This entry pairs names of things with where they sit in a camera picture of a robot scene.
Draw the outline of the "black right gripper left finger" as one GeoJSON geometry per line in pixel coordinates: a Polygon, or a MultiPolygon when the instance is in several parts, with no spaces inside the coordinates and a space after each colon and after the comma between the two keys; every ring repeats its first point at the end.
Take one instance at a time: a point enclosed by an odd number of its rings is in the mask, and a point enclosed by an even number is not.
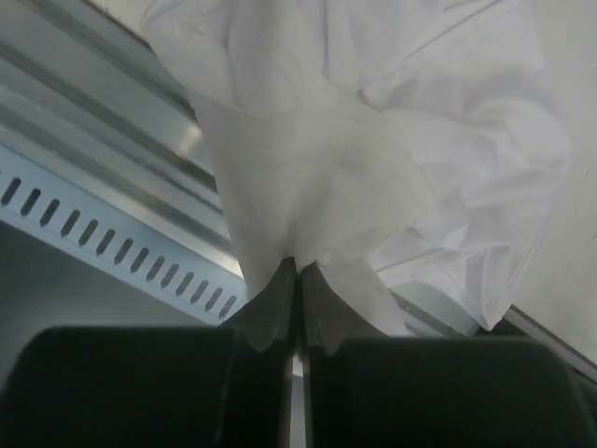
{"type": "Polygon", "coordinates": [[[218,327],[55,327],[1,396],[5,447],[286,447],[297,280],[283,260],[218,327]]]}

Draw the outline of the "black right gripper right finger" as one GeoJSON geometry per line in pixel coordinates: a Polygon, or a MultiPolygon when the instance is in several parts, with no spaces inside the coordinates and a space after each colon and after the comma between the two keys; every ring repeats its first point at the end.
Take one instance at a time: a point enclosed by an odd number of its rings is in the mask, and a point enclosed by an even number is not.
{"type": "Polygon", "coordinates": [[[311,447],[592,447],[573,375],[527,339],[383,335],[316,266],[300,276],[311,447]]]}

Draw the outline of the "white t shirt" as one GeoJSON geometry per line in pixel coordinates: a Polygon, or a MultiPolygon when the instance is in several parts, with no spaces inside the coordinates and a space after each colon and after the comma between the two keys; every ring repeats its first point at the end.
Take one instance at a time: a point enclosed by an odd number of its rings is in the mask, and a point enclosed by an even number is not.
{"type": "Polygon", "coordinates": [[[528,1],[157,1],[251,294],[318,265],[399,335],[418,283],[486,329],[514,301],[571,157],[528,1]]]}

